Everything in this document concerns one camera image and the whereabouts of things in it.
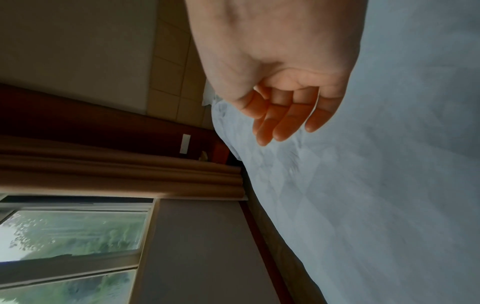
window pane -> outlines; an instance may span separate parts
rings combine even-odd
[[[147,212],[22,210],[0,225],[0,262],[138,249]]]
[[[136,270],[0,290],[1,304],[126,304]]]

brown curtain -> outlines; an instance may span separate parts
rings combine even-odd
[[[241,199],[239,167],[0,136],[0,193]]]

hand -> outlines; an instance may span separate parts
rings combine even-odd
[[[208,80],[255,119],[261,146],[287,139],[305,121],[313,132],[332,117],[357,61],[367,0],[186,4]]]

window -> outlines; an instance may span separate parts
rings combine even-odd
[[[0,201],[0,303],[128,303],[153,205],[7,196]]]

human hand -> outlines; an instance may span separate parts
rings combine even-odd
[[[255,119],[258,144],[283,141],[305,121],[313,132],[332,117],[359,54],[367,0],[186,4],[208,80]]]

